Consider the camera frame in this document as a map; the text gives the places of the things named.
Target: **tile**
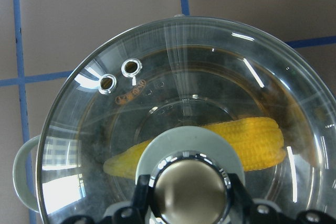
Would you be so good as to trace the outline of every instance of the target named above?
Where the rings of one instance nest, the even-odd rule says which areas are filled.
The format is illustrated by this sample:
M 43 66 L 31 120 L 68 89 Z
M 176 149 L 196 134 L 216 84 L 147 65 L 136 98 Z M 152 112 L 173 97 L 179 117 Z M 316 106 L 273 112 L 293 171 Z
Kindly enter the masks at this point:
M 65 78 L 26 84 L 30 137 L 41 134 L 45 119 Z
M 0 104 L 1 223 L 28 223 L 28 209 L 17 198 L 12 179 L 14 158 L 23 144 L 18 87 L 0 87 Z
M 27 75 L 69 71 L 131 27 L 181 13 L 180 0 L 20 0 Z
M 336 35 L 336 0 L 189 0 L 190 13 L 236 20 L 284 41 Z
M 17 77 L 13 0 L 0 0 L 0 79 Z
M 336 97 L 336 44 L 296 49 Z

